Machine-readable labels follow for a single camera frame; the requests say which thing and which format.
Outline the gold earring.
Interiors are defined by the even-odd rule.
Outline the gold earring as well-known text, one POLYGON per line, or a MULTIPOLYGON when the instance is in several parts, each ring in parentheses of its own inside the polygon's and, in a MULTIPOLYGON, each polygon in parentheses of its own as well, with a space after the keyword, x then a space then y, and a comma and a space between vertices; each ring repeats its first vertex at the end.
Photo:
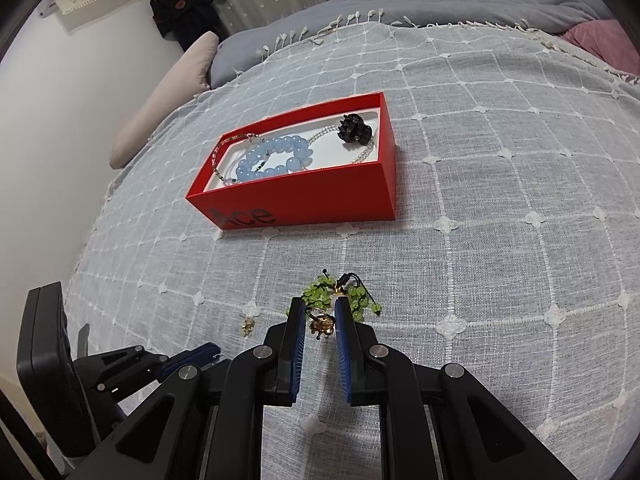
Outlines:
POLYGON ((241 336, 248 337, 252 333, 255 327, 254 315, 245 315, 241 325, 241 336))

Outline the gold charm ornament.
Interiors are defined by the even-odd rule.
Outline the gold charm ornament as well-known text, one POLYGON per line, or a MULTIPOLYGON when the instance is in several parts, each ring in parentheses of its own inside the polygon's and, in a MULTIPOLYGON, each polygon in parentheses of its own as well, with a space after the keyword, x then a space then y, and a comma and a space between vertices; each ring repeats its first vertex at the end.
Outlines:
POLYGON ((310 332, 317 339, 332 336, 335 332, 335 318, 326 312, 308 310, 310 332))

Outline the black flower hair clip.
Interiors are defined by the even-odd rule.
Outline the black flower hair clip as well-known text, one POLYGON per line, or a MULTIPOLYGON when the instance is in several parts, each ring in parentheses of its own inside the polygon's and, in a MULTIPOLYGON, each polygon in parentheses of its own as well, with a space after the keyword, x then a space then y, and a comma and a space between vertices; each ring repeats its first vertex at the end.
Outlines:
POLYGON ((358 114, 348 114, 338 125, 338 137, 347 144, 368 145, 372 138, 372 128, 358 114))

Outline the red Ace box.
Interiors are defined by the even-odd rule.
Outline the red Ace box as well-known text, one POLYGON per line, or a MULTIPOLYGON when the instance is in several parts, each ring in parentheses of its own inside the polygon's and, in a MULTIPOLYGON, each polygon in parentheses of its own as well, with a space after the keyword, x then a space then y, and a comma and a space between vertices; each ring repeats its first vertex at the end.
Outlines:
POLYGON ((380 112, 378 157, 373 162, 310 170, 207 191, 205 185, 213 173, 209 166, 213 150, 186 191, 186 200, 223 230, 395 220, 395 138, 381 92, 294 108, 231 130, 223 134, 215 146, 234 134, 265 133, 363 108, 380 112))

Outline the grey checked bedspread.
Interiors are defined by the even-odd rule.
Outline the grey checked bedspread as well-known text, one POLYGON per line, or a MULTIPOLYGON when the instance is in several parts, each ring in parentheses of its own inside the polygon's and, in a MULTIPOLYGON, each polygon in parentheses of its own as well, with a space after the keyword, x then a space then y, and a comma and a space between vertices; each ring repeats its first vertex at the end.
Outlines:
POLYGON ((414 362, 462 364, 578 478, 639 432, 639 87, 533 32, 345 26, 179 108, 108 193, 66 292, 91 352, 259 344, 322 271, 414 362), (382 92, 397 218, 221 232, 186 190, 225 132, 382 92), (250 336, 241 336, 254 315, 250 336))

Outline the white box insert tray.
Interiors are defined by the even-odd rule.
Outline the white box insert tray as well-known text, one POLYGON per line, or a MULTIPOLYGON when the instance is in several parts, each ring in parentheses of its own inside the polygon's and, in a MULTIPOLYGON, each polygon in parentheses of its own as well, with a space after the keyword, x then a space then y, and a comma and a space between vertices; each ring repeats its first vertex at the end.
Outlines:
POLYGON ((363 108, 306 120, 265 133, 234 134, 220 141, 210 156, 207 191, 271 177, 373 162, 378 157, 380 112, 363 108), (344 143, 337 135, 345 115, 358 114, 372 128, 368 145, 344 143))

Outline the beige pillow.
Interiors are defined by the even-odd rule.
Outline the beige pillow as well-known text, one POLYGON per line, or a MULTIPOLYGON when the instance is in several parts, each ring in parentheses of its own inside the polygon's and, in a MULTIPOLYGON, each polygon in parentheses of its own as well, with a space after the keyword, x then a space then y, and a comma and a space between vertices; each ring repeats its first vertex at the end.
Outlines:
POLYGON ((218 44, 218 36, 206 32, 168 70, 149 99, 116 134, 110 154, 112 169, 124 168, 169 114, 210 89, 207 74, 218 44))

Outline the blue-grey blanket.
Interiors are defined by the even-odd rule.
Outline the blue-grey blanket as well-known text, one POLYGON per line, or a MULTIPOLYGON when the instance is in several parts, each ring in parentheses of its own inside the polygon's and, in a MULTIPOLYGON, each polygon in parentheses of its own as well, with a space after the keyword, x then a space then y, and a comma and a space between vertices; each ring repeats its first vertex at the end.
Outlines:
POLYGON ((220 87, 274 51, 349 24, 480 22, 532 26, 556 34, 585 21, 612 17, 602 0, 330 0, 224 40, 209 79, 214 88, 220 87))

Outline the pink pillow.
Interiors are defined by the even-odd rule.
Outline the pink pillow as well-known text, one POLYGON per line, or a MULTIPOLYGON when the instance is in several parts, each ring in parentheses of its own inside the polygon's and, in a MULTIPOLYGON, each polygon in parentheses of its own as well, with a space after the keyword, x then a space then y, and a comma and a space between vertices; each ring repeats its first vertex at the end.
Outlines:
POLYGON ((623 27, 616 20, 583 22, 570 28, 561 38, 633 75, 640 75, 640 56, 623 27))

